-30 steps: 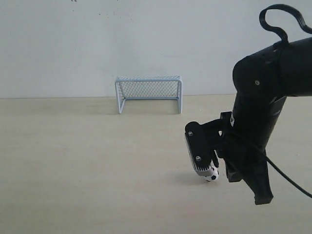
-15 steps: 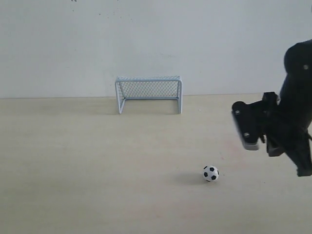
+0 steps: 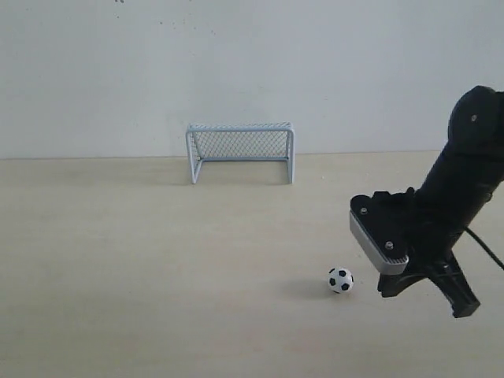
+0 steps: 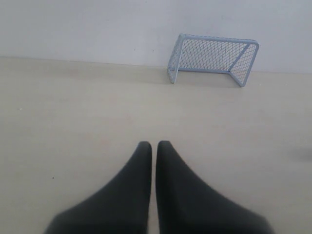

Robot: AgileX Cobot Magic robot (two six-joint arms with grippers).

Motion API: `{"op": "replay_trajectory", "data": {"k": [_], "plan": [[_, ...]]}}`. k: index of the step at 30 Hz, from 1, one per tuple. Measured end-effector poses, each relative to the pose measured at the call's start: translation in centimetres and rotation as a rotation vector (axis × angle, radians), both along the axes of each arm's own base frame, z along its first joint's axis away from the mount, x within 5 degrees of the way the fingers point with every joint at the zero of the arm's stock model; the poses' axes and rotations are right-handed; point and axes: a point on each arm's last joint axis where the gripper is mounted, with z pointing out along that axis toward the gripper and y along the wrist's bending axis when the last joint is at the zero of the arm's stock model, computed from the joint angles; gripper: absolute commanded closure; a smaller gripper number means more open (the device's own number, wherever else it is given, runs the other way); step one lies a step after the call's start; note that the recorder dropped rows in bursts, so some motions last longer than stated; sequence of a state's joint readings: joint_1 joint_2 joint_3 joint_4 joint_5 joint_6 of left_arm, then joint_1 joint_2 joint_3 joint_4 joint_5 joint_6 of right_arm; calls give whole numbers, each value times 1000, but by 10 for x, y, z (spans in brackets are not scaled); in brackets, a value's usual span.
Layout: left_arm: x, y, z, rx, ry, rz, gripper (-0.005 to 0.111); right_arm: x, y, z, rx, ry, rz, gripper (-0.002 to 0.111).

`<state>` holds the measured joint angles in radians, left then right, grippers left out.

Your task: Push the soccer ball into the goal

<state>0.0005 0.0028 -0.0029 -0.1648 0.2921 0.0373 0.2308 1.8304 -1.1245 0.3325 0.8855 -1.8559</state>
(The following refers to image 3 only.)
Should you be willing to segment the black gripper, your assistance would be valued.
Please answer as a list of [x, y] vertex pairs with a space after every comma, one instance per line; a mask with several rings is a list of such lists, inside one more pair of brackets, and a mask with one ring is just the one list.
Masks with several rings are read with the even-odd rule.
[[503, 180], [502, 157], [440, 154], [421, 187], [372, 196], [383, 241], [372, 259], [383, 298], [428, 278], [450, 303], [452, 316], [480, 307], [454, 256], [454, 244]]

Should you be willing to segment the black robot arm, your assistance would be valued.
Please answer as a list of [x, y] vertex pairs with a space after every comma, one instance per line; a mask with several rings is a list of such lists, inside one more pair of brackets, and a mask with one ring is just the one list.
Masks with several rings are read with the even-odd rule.
[[455, 318], [473, 315], [480, 301], [453, 248], [502, 181], [503, 93], [476, 86], [456, 102], [447, 143], [421, 187], [382, 201], [405, 236], [409, 263], [397, 276], [380, 275], [378, 292], [395, 297], [428, 279]]

